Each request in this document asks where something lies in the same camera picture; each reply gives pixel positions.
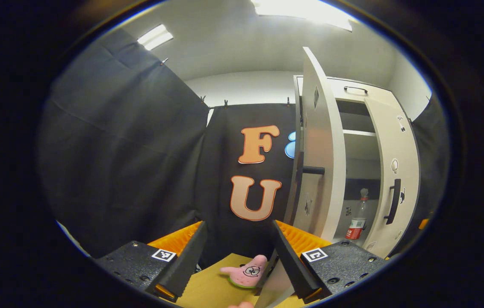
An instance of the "white ceiling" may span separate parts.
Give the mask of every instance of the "white ceiling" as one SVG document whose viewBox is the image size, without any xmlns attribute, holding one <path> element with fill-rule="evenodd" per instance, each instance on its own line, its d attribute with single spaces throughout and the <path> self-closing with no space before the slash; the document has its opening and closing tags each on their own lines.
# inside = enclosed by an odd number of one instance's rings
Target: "white ceiling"
<svg viewBox="0 0 484 308">
<path fill-rule="evenodd" d="M 396 50 L 367 26 L 349 32 L 307 20 L 257 16 L 250 0 L 168 0 L 125 24 L 141 37 L 159 24 L 174 39 L 152 50 L 182 80 L 247 71 L 303 70 L 310 47 L 328 76 L 387 87 Z"/>
</svg>

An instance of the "red bottle label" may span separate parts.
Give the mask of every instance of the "red bottle label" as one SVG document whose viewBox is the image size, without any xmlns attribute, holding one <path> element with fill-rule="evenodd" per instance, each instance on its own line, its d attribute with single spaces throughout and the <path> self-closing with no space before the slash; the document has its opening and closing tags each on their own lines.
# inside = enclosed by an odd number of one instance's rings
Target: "red bottle label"
<svg viewBox="0 0 484 308">
<path fill-rule="evenodd" d="M 365 219 L 353 219 L 350 223 L 350 227 L 346 232 L 345 238 L 348 240 L 357 240 L 360 238 L 360 234 L 362 233 L 362 229 L 364 224 L 366 223 Z"/>
</svg>

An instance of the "orange letter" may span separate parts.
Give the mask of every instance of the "orange letter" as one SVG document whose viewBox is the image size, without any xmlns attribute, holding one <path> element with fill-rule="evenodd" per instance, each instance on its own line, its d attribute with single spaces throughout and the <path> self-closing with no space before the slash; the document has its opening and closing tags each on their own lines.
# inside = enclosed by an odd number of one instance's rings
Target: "orange letter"
<svg viewBox="0 0 484 308">
<path fill-rule="evenodd" d="M 265 161 L 265 156 L 259 153 L 259 148 L 263 148 L 265 152 L 271 150 L 273 145 L 271 136 L 261 134 L 271 134 L 278 136 L 280 131 L 276 125 L 263 127 L 250 127 L 242 130 L 244 134 L 244 153 L 238 158 L 240 164 L 259 164 Z"/>
<path fill-rule="evenodd" d="M 263 187 L 261 208 L 258 210 L 250 210 L 246 206 L 246 200 L 248 199 L 248 191 L 250 186 L 254 184 L 254 180 L 252 178 L 235 175 L 230 178 L 230 181 L 233 183 L 233 193 L 230 195 L 230 209 L 236 216 L 258 222 L 271 215 L 276 191 L 282 187 L 282 183 L 275 180 L 262 180 L 260 183 L 261 187 Z"/>
</svg>

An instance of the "screw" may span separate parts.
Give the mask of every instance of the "screw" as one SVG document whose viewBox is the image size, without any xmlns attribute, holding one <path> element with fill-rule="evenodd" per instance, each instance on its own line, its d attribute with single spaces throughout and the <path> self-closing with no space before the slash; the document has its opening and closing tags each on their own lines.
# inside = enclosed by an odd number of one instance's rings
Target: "screw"
<svg viewBox="0 0 484 308">
<path fill-rule="evenodd" d="M 334 284 L 334 283 L 337 283 L 337 282 L 339 282 L 339 278 L 336 278 L 336 277 L 328 280 L 329 284 Z"/>
</svg>

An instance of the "blue cutout shape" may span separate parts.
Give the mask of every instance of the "blue cutout shape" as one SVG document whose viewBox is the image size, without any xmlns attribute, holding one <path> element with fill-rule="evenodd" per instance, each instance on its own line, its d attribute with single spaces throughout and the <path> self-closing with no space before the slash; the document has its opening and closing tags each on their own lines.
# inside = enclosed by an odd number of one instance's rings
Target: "blue cutout shape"
<svg viewBox="0 0 484 308">
<path fill-rule="evenodd" d="M 295 158 L 295 131 L 289 134 L 287 138 L 291 142 L 287 144 L 286 148 L 284 149 L 284 152 L 286 153 L 286 156 L 293 159 Z"/>
</svg>

